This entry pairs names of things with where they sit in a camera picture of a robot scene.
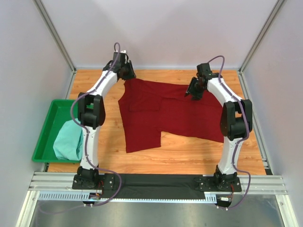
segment white wall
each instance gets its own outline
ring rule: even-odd
[[[15,226],[31,161],[52,99],[64,98],[71,71],[32,0],[0,3],[0,222]]]
[[[303,1],[288,0],[244,76],[274,173],[303,226]]]
[[[103,67],[113,44],[136,68],[238,68],[276,0],[43,0],[76,67]]]

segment green tray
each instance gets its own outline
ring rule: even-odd
[[[53,143],[57,138],[59,130],[66,121],[71,120],[70,110],[74,100],[56,99],[49,107],[45,122],[43,124],[32,160],[34,162],[60,162],[78,163],[80,161],[58,160],[53,150]],[[74,107],[74,116],[77,116],[78,106]]]

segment red shirt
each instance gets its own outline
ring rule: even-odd
[[[119,102],[126,152],[161,146],[161,131],[223,142],[222,106],[205,91],[199,101],[184,97],[187,85],[130,79]]]

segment wooden tabletop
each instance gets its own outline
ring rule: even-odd
[[[189,84],[196,70],[136,70],[137,78],[171,84]],[[89,90],[99,79],[101,70],[78,70],[70,99]],[[237,71],[224,70],[227,85],[244,97]],[[106,120],[98,144],[99,166],[128,174],[213,174],[219,163],[223,144],[168,132],[161,133],[161,147],[126,153],[125,134],[118,100],[124,93],[124,82],[118,81],[104,100]],[[50,163],[49,172],[76,172],[77,164]],[[254,132],[244,142],[238,168],[252,175],[265,175],[263,162]]]

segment gray floor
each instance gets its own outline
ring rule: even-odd
[[[234,202],[240,199],[234,196]],[[81,205],[74,201],[43,201],[44,211]],[[59,215],[34,213],[32,227],[283,227],[274,195],[249,195],[236,209],[218,210],[212,204],[110,202]]]

